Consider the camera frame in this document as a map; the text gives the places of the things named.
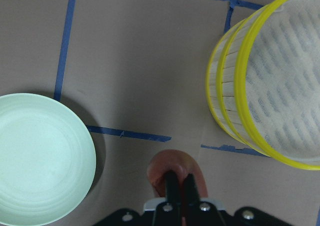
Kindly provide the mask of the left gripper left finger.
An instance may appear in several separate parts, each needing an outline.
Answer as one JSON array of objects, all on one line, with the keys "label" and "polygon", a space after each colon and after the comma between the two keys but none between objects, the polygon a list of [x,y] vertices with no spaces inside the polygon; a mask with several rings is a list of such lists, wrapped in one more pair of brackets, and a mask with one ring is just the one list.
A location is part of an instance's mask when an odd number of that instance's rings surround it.
[{"label": "left gripper left finger", "polygon": [[181,205],[181,193],[179,180],[174,171],[164,174],[166,202],[177,206]]}]

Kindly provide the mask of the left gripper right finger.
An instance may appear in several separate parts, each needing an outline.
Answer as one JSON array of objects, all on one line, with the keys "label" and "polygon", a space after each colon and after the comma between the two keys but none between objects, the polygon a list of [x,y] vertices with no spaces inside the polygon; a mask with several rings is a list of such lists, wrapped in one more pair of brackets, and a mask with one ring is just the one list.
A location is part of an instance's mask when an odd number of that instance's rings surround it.
[{"label": "left gripper right finger", "polygon": [[194,206],[200,203],[201,198],[193,174],[188,174],[183,181],[184,201],[187,206]]}]

